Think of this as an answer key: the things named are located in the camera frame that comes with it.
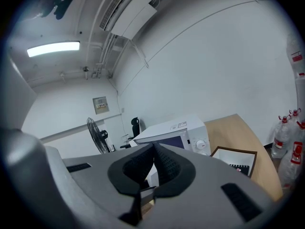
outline wooden desk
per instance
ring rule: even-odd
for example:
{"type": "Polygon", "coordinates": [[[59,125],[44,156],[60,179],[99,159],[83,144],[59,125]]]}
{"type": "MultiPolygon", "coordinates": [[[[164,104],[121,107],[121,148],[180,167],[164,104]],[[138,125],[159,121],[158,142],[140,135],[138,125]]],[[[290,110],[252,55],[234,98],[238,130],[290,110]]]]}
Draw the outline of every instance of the wooden desk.
{"type": "Polygon", "coordinates": [[[251,180],[260,185],[274,201],[282,197],[280,180],[267,151],[239,115],[234,114],[204,124],[208,131],[211,152],[217,146],[257,151],[251,180]]]}

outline gray device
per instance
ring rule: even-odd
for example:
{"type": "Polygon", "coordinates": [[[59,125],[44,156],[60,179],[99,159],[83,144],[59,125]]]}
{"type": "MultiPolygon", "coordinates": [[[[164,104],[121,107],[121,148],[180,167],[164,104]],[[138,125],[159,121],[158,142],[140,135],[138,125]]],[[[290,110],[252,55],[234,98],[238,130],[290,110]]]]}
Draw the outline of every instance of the gray device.
{"type": "Polygon", "coordinates": [[[26,205],[56,228],[234,228],[273,202],[221,160],[181,148],[144,144],[61,159],[21,131],[3,130],[4,165],[26,205]],[[155,164],[160,186],[141,191],[155,164]],[[141,205],[155,205],[143,219],[141,205]]]}

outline air conditioner vent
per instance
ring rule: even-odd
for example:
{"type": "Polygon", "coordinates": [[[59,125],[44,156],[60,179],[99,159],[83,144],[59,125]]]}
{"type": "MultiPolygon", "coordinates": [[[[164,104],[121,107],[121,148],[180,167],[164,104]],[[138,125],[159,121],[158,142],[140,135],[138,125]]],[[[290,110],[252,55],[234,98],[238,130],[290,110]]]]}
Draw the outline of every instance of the air conditioner vent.
{"type": "Polygon", "coordinates": [[[116,11],[116,9],[118,8],[119,4],[122,2],[122,0],[112,0],[112,2],[110,3],[110,5],[108,6],[102,21],[100,23],[100,27],[103,30],[106,30],[107,24],[111,18],[111,16],[113,15],[113,13],[116,11]]]}

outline air conditioner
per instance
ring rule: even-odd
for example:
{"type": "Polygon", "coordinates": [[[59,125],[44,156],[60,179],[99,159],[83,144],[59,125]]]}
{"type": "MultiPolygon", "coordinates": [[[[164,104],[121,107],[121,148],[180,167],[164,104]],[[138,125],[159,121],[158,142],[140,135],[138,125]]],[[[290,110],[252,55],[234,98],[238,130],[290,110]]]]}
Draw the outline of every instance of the air conditioner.
{"type": "Polygon", "coordinates": [[[132,40],[140,28],[157,12],[151,0],[112,0],[100,28],[132,40]]]}

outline electric fan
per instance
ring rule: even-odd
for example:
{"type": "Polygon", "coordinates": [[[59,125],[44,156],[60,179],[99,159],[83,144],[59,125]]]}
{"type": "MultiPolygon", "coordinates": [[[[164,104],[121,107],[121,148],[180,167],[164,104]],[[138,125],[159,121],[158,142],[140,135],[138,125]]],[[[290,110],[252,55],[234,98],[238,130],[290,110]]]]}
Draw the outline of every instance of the electric fan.
{"type": "Polygon", "coordinates": [[[114,147],[110,148],[107,144],[106,138],[108,137],[108,133],[105,130],[100,131],[97,127],[94,120],[91,118],[87,119],[87,127],[89,129],[90,135],[100,151],[101,154],[110,153],[115,151],[114,147]]]}

